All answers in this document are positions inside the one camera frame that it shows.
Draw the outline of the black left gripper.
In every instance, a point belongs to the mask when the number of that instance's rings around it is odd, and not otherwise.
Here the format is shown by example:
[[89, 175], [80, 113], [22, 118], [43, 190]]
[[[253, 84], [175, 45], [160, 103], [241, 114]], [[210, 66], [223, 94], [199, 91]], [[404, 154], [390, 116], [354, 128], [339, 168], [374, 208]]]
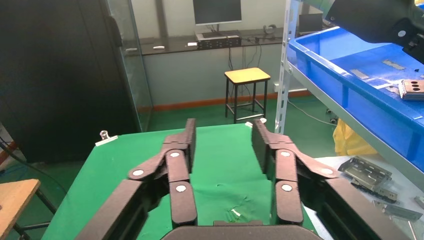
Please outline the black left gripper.
[[326, 20], [368, 43], [393, 43], [424, 63], [424, 31], [412, 21], [412, 0], [335, 0]]

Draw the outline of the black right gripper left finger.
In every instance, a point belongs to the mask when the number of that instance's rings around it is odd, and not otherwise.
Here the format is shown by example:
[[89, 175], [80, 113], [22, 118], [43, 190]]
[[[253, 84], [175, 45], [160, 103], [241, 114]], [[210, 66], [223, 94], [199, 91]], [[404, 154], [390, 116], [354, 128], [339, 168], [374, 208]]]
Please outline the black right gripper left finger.
[[159, 153], [132, 168], [77, 240], [135, 240], [161, 199], [169, 195], [172, 228], [195, 226], [198, 213], [190, 183], [196, 149], [196, 120], [168, 135]]

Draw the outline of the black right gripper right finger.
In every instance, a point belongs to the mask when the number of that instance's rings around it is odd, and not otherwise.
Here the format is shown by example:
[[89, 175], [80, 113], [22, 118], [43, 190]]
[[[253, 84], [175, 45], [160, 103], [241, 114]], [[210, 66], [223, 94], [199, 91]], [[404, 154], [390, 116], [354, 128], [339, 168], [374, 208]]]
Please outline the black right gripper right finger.
[[307, 207], [335, 240], [407, 239], [336, 169], [301, 152], [288, 136], [270, 132], [256, 119], [251, 143], [262, 173], [273, 184], [273, 225], [301, 226]]

